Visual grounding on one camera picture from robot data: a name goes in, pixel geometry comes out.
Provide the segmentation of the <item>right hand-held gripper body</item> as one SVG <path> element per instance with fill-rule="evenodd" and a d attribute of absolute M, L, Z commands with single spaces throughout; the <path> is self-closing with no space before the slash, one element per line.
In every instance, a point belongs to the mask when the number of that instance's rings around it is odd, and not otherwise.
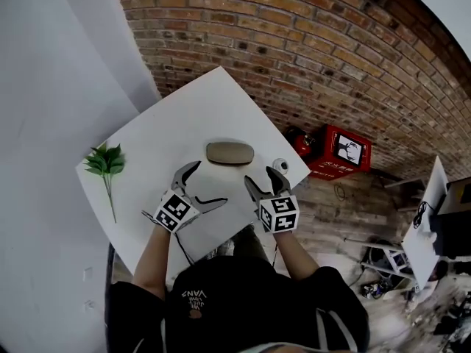
<path fill-rule="evenodd" d="M 266 192 L 267 197 L 254 202 L 255 214 L 265 232 L 279 233 L 295 230 L 299 221 L 297 197 L 291 192 L 275 197 Z"/>

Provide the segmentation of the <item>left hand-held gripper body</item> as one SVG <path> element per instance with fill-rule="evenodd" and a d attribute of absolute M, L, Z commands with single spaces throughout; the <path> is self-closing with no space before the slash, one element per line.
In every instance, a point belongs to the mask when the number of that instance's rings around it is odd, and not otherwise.
<path fill-rule="evenodd" d="M 186 184 L 174 182 L 162 195 L 156 211 L 148 213 L 142 210 L 141 214 L 168 232 L 176 233 L 200 216 L 202 211 L 196 198 L 186 193 Z"/>

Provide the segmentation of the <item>beige glasses case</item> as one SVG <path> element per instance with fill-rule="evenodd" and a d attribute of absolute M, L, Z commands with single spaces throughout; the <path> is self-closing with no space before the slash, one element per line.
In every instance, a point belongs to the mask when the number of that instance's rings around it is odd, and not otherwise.
<path fill-rule="evenodd" d="M 248 165 L 254 156 L 254 149 L 245 143 L 219 141 L 206 146 L 207 159 L 219 165 Z"/>

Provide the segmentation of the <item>person's left forearm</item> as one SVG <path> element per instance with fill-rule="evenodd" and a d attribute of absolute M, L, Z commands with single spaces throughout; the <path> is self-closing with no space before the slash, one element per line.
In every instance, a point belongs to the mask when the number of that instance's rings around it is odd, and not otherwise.
<path fill-rule="evenodd" d="M 166 295 L 166 273 L 171 234 L 155 225 L 150 239 L 135 269 L 132 283 L 161 300 Z"/>

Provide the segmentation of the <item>person's right forearm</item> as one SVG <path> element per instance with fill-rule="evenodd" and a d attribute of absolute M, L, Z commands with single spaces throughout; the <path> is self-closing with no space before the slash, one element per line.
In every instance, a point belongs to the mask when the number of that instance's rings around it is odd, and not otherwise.
<path fill-rule="evenodd" d="M 279 232 L 273 237 L 292 279 L 296 281 L 306 279 L 319 269 L 317 262 L 302 247 L 292 231 Z"/>

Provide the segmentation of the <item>person's olive trouser leg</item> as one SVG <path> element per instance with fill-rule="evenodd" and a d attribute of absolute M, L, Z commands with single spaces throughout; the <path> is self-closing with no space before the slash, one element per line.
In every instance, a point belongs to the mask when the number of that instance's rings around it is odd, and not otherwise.
<path fill-rule="evenodd" d="M 255 229 L 252 224 L 245 226 L 241 231 L 223 243 L 217 254 L 221 256 L 254 257 L 268 261 Z"/>

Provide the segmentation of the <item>red fire extinguisher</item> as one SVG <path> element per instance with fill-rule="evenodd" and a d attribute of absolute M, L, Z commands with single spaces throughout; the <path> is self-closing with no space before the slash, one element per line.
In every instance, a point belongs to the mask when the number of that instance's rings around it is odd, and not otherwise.
<path fill-rule="evenodd" d="M 299 127 L 290 126 L 286 129 L 284 137 L 300 157 L 307 157 L 312 153 L 316 139 Z"/>

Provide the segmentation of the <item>red fire equipment box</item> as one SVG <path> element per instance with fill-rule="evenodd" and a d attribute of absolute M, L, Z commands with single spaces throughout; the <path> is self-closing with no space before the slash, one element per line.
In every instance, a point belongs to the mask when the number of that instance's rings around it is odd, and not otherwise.
<path fill-rule="evenodd" d="M 325 124 L 315 135 L 305 162 L 312 177 L 339 179 L 371 168 L 372 143 L 354 133 Z"/>

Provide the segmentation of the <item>green artificial leaf sprig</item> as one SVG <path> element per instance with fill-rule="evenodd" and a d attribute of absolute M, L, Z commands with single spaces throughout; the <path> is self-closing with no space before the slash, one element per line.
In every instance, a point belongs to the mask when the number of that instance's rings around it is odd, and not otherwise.
<path fill-rule="evenodd" d="M 113 204 L 112 181 L 113 177 L 120 174 L 125 167 L 126 160 L 121 150 L 121 145 L 111 147 L 104 142 L 98 148 L 92 148 L 92 153 L 85 157 L 85 170 L 88 173 L 99 176 L 105 186 L 113 220 L 116 223 L 116 212 Z"/>

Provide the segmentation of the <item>person's black t-shirt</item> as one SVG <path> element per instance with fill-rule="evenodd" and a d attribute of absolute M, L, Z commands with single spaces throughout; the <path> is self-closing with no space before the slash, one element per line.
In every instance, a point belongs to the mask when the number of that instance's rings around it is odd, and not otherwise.
<path fill-rule="evenodd" d="M 333 267 L 305 279 L 256 257 L 203 260 L 158 298 L 128 282 L 110 287 L 109 353 L 239 353 L 288 343 L 364 353 L 369 317 Z"/>

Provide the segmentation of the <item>black round wheel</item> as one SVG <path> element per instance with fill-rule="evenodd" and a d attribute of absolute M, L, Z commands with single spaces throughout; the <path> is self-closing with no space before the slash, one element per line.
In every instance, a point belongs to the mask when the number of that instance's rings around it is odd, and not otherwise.
<path fill-rule="evenodd" d="M 361 265 L 377 271 L 383 277 L 387 277 L 404 269 L 406 259 L 397 247 L 376 245 L 368 247 Z"/>

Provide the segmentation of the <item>small white side table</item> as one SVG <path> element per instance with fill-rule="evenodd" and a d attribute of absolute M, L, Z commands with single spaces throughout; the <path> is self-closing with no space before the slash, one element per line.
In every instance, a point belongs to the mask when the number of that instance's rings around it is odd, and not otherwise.
<path fill-rule="evenodd" d="M 417 287 L 422 290 L 428 282 L 439 256 L 436 254 L 433 243 L 428 242 L 423 232 L 432 232 L 430 217 L 436 215 L 442 199 L 447 195 L 447 175 L 439 157 L 436 157 L 433 170 L 428 178 L 419 207 L 415 215 L 420 216 L 420 223 L 412 222 L 405 234 L 401 245 L 411 266 Z"/>

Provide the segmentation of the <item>black monitor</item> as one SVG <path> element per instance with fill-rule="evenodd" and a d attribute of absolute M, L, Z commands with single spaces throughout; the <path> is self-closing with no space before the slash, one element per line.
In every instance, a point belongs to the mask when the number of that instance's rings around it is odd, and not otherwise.
<path fill-rule="evenodd" d="M 433 215 L 430 228 L 437 235 L 433 243 L 437 255 L 450 259 L 471 256 L 471 210 Z"/>

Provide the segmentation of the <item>brown cardboard box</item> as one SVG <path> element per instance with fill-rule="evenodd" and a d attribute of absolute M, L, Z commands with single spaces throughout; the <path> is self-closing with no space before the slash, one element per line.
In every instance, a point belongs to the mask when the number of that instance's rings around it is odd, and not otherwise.
<path fill-rule="evenodd" d="M 471 176 L 449 183 L 444 206 L 446 213 L 471 210 Z"/>

